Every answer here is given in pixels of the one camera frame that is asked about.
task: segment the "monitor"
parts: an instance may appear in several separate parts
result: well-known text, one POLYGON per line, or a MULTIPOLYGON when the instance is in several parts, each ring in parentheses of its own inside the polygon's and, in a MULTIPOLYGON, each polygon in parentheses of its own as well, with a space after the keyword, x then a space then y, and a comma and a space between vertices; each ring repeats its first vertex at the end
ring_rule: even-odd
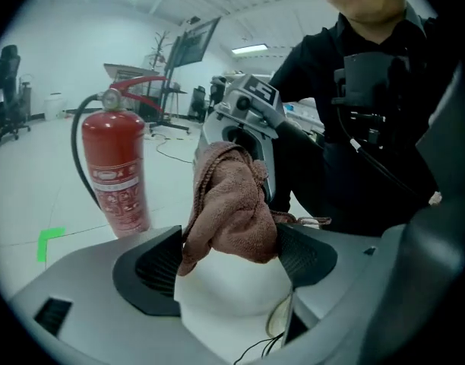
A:
POLYGON ((219 20, 220 17, 201 24, 182 36, 179 50, 177 50, 176 68, 202 61, 219 20))

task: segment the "fire extinguisher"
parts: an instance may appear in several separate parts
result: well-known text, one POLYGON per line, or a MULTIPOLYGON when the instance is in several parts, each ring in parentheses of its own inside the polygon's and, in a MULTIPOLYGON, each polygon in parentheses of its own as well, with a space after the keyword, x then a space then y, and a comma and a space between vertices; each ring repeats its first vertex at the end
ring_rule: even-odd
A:
MULTIPOLYGON (((77 172, 87 191, 106 216, 114 234, 124 237, 150 228, 144 188, 143 119, 122 106, 122 96, 135 98, 125 89, 137 81, 164 78, 138 78, 113 84, 102 95, 88 97, 77 109, 71 130, 71 146, 77 172), (82 123, 84 153, 90 181, 82 170, 77 151, 79 118, 85 107, 102 100, 103 111, 93 113, 82 123)), ((149 99, 141 99, 158 110, 149 99)))

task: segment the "green tape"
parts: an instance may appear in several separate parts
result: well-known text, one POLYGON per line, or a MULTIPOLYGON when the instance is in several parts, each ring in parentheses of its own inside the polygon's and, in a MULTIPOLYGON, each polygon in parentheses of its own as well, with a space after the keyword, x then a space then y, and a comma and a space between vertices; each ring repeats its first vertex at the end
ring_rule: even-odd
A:
POLYGON ((47 241, 52 238, 64 236, 64 234, 65 227, 49 228, 48 230, 40 231, 36 249, 36 260, 38 262, 45 262, 47 260, 47 241))

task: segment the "towel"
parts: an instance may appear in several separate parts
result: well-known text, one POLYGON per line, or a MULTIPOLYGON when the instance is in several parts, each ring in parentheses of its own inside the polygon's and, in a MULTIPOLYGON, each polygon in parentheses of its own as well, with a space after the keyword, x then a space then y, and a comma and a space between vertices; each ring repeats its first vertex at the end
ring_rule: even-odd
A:
POLYGON ((185 276, 213 247, 264 264, 277 256, 275 223, 296 223, 291 214, 270 211, 262 186, 266 166, 242 146, 211 144, 195 169, 194 203, 183 233, 178 274, 185 276))

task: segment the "cable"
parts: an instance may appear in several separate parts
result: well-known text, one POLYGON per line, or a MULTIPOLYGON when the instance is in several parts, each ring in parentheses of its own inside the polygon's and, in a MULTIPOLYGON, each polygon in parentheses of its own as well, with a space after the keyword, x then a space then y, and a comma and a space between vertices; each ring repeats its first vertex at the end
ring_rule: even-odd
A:
POLYGON ((265 355, 261 354, 261 358, 262 358, 262 357, 266 357, 266 356, 270 353, 271 349, 273 349, 273 346, 274 346, 284 335, 285 335, 285 333, 282 332, 281 334, 277 335, 277 336, 273 339, 273 341, 271 341, 269 344, 267 344, 266 347, 268 347, 268 346, 270 346, 270 347, 268 348, 268 350, 267 350, 267 352, 266 352, 265 355))
POLYGON ((101 207, 99 206, 99 203, 97 202, 96 194, 94 193, 92 187, 87 181, 84 171, 82 170, 81 162, 79 161, 78 144, 77 144, 77 139, 76 139, 77 133, 78 133, 79 119, 81 118, 84 109, 89 105, 89 103, 95 100, 97 100, 97 94, 89 96, 86 100, 84 100, 81 103, 79 108, 77 108, 77 110, 75 111, 75 116, 74 116, 74 120, 72 121, 72 127, 71 127, 71 149, 72 149, 72 157, 74 158, 74 164, 75 164, 75 167, 77 168, 77 173, 79 173, 79 177, 81 178, 82 183, 84 184, 87 191, 89 192, 90 197, 93 198, 94 202, 101 209, 101 207))
POLYGON ((252 348, 254 348, 255 346, 258 346, 260 343, 263 343, 263 342, 268 342, 269 341, 272 341, 274 340, 275 338, 269 338, 269 339, 264 339, 263 341, 259 341, 259 342, 256 342, 255 344, 253 344, 252 346, 250 346, 249 348, 247 348, 245 350, 245 352, 242 354, 242 356, 240 358, 238 358, 236 361, 234 361, 234 364, 233 365, 236 365, 240 360, 242 360, 242 358, 246 355, 246 353, 248 353, 252 348))
POLYGON ((408 193, 409 195, 412 195, 415 197, 417 200, 420 200, 420 202, 424 202, 424 199, 413 189, 411 189, 407 184, 405 184, 403 181, 398 179, 392 172, 390 172, 382 163, 380 163, 378 160, 376 160, 372 155, 370 155, 367 151, 365 151, 361 144, 354 139, 353 137, 350 136, 349 132, 347 132, 343 121, 342 117, 340 115, 340 109, 337 107, 337 118, 339 119, 340 127, 342 128, 344 134, 346 137, 349 139, 349 142, 351 146, 354 147, 357 153, 361 154, 361 156, 367 160, 377 171, 379 171, 381 174, 383 174, 387 179, 389 179, 392 183, 396 184, 399 188, 401 188, 403 191, 408 193))
POLYGON ((162 151, 158 150, 158 148, 159 148, 160 146, 163 146, 167 141, 171 141, 171 138, 167 138, 167 137, 166 137, 165 135, 163 135, 163 134, 152 134, 151 136, 153 137, 153 136, 155 136, 155 135, 159 135, 159 136, 165 138, 165 141, 163 141, 162 143, 158 144, 158 145, 155 147, 155 150, 156 150, 158 153, 164 155, 165 157, 172 158, 173 160, 177 160, 177 161, 180 161, 180 162, 183 162, 183 163, 192 163, 192 161, 186 161, 186 160, 183 160, 182 158, 177 158, 177 157, 174 157, 174 156, 165 154, 165 153, 163 153, 162 151))

